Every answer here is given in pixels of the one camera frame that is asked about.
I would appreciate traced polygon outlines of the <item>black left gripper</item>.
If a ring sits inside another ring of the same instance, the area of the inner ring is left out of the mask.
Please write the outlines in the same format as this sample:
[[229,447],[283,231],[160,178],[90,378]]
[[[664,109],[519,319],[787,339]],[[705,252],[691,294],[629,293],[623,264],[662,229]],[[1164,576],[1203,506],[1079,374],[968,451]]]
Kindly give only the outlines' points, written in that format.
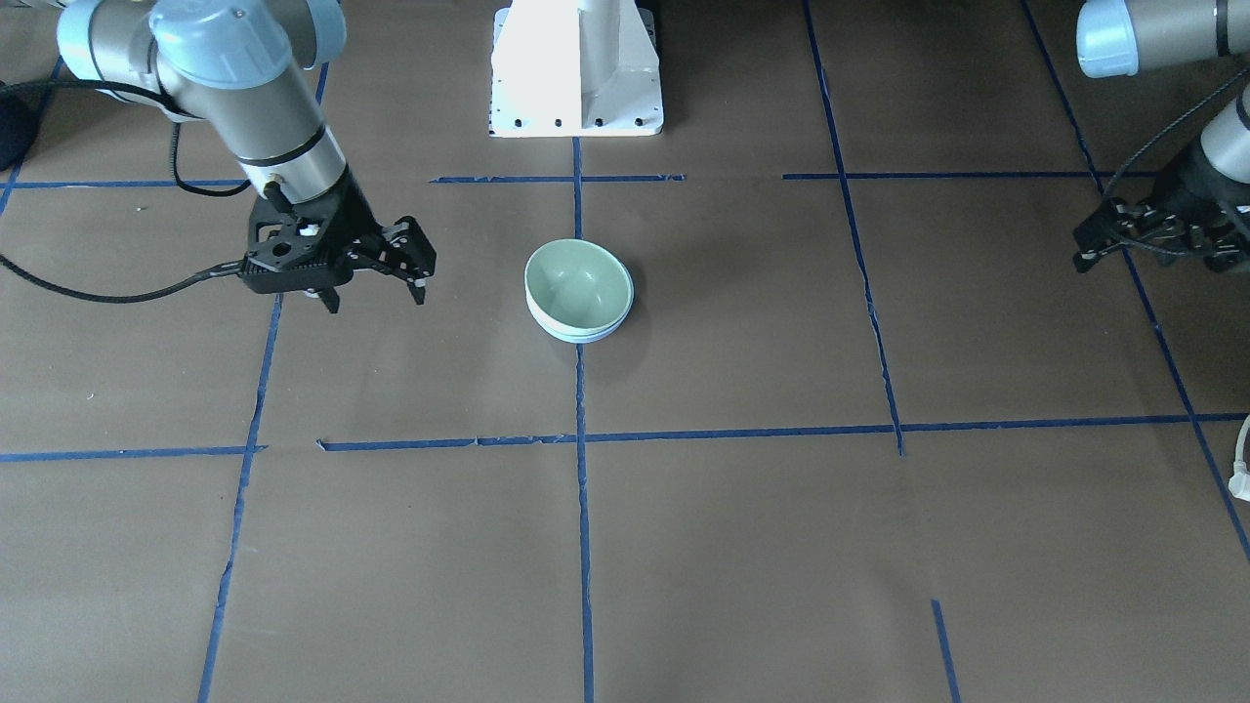
[[1104,200],[1074,228],[1072,266],[1085,274],[1112,251],[1145,246],[1148,231],[1162,226],[1164,213],[1182,223],[1182,251],[1201,256],[1209,269],[1246,269],[1248,215],[1238,215],[1236,224],[1228,209],[1248,204],[1248,178],[1220,173],[1201,143],[1190,143],[1152,183],[1156,209],[1148,203]]

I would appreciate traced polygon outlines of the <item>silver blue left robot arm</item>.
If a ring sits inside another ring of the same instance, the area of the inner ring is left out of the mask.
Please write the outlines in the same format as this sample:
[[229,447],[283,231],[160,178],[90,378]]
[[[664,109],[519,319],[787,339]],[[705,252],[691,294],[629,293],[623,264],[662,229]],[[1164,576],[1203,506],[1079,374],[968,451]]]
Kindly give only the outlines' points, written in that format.
[[[1121,78],[1246,58],[1245,1],[1086,1],[1078,14],[1075,53],[1089,78]],[[1116,189],[1130,169],[1171,130],[1222,94],[1230,103],[1155,178],[1142,200]],[[1098,209],[1075,228],[1072,264],[1089,271],[1116,251],[1148,251],[1162,266],[1196,259],[1211,271],[1242,271],[1249,251],[1248,70],[1152,135],[1112,173]]]

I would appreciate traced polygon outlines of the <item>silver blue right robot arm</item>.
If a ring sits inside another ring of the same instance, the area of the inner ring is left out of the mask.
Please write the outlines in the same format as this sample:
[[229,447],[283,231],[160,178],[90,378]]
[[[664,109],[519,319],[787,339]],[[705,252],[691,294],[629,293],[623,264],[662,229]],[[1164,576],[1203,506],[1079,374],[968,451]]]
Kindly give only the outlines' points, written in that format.
[[380,226],[302,78],[345,44],[336,1],[68,1],[58,21],[75,78],[175,124],[208,123],[256,191],[242,258],[212,276],[338,311],[338,288],[372,270],[422,304],[432,244],[411,216]]

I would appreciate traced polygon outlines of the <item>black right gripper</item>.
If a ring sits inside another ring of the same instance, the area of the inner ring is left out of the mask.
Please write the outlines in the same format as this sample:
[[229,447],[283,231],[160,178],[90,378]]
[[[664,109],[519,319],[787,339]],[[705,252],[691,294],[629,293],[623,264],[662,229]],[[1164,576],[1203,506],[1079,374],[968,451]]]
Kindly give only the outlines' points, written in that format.
[[[354,245],[358,270],[396,276],[416,306],[424,306],[438,251],[414,216],[380,226],[354,173],[342,173],[334,186],[304,203],[292,201],[278,180],[262,186],[256,200],[256,266],[294,269],[315,260],[334,264]],[[309,288],[308,296],[330,314],[339,314],[341,296],[335,288]]]

